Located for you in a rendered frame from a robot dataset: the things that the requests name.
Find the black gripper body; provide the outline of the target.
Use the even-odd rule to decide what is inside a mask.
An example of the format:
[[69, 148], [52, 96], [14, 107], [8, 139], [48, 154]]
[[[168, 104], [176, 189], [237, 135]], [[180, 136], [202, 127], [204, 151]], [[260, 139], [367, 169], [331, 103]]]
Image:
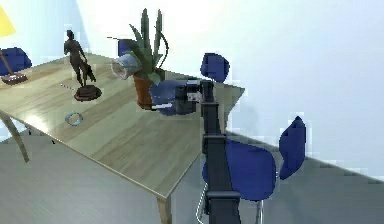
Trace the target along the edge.
[[200, 88], [195, 84], [179, 85], [175, 88], [173, 106], [179, 115], [186, 115], [196, 111], [196, 104], [200, 102]]

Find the blue bowl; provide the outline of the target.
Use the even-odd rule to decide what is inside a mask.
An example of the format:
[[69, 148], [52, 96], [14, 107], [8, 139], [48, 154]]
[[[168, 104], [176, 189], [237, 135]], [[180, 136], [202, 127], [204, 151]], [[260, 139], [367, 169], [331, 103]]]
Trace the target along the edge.
[[153, 84], [150, 87], [150, 95], [152, 98], [152, 105], [172, 103], [171, 108], [154, 109], [158, 110], [161, 114], [166, 116], [179, 115], [173, 106], [175, 98], [175, 88], [179, 85], [195, 84], [200, 88], [197, 80], [165, 80], [161, 81], [158, 85]]

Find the wooden dining table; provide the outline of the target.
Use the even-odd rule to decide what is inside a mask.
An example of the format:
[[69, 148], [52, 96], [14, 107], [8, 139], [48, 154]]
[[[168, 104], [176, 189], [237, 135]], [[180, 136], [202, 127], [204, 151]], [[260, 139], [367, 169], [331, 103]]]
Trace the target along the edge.
[[102, 95], [78, 102], [64, 57], [23, 71], [28, 80], [0, 82], [0, 113], [31, 126], [157, 198], [161, 224], [176, 224], [171, 194], [201, 152], [200, 113], [163, 116], [136, 103], [134, 80], [112, 75], [111, 59], [89, 54]]

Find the blue chair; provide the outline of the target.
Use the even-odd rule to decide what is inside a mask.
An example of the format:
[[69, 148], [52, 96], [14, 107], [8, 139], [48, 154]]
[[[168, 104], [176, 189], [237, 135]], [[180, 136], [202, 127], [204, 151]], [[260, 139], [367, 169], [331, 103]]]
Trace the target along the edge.
[[[305, 158], [306, 126], [297, 117], [281, 134], [279, 152], [283, 165], [280, 169], [276, 168], [272, 154], [266, 149], [228, 137], [226, 140], [232, 188], [240, 193], [240, 201], [262, 201], [273, 193], [277, 179], [284, 180], [301, 167]], [[206, 184], [206, 162], [202, 177]]]
[[223, 83], [229, 73], [230, 64], [227, 59], [216, 53], [205, 53], [200, 72], [204, 77]]
[[118, 56], [121, 57], [127, 52], [131, 52], [137, 47], [137, 42], [132, 39], [119, 39], [118, 40]]
[[[18, 72], [32, 66], [30, 58], [21, 48], [6, 48], [2, 50], [2, 53], [14, 72]], [[8, 74], [8, 69], [6, 68], [3, 60], [0, 58], [0, 76]]]

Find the green plant in brown pot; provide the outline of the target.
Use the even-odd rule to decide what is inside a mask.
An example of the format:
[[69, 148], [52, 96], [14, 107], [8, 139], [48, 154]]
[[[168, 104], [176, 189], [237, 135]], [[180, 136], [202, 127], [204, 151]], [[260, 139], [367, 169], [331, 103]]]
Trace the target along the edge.
[[140, 29], [137, 29], [132, 24], [130, 24], [130, 28], [135, 36], [135, 39], [132, 40], [137, 42], [137, 47], [126, 54], [133, 53], [142, 64], [142, 69], [132, 75], [136, 88], [137, 104], [144, 110], [153, 110], [150, 87], [153, 84], [158, 85], [161, 81], [165, 80], [165, 70], [162, 68], [162, 65], [169, 52], [169, 44], [162, 31], [162, 11], [160, 9], [157, 10], [153, 45], [150, 43], [149, 17], [146, 8], [142, 11]]

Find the pale blue grey cup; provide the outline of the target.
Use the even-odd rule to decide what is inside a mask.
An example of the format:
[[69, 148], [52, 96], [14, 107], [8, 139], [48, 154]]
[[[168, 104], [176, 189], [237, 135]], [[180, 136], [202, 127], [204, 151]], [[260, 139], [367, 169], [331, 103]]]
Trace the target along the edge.
[[111, 70], [114, 76], [126, 80], [142, 69], [140, 60], [133, 54], [124, 54], [111, 61]]

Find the dark brown figure statue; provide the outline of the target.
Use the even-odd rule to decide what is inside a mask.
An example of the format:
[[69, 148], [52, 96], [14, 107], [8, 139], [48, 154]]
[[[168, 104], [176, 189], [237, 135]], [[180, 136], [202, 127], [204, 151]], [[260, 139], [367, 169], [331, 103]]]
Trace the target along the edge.
[[69, 54], [69, 62], [80, 84], [74, 98], [81, 102], [95, 100], [101, 96], [102, 92], [95, 85], [86, 83], [87, 79], [90, 79], [92, 82], [96, 81], [92, 67], [88, 64], [85, 53], [80, 43], [75, 39], [73, 31], [67, 30], [66, 35], [68, 39], [64, 42], [64, 54]]

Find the yellow shade table lamp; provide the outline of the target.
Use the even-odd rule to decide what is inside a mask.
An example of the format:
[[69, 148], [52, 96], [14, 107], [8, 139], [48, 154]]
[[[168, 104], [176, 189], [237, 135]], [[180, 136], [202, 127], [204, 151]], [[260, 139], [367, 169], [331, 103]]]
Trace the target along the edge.
[[[0, 6], [0, 38], [7, 37], [16, 32], [11, 20], [9, 19], [7, 13]], [[8, 85], [15, 85], [18, 83], [22, 83], [27, 80], [27, 76], [25, 74], [14, 72], [11, 66], [8, 63], [8, 60], [3, 54], [2, 49], [0, 48], [0, 59], [4, 63], [8, 74], [1, 77], [1, 80]]]

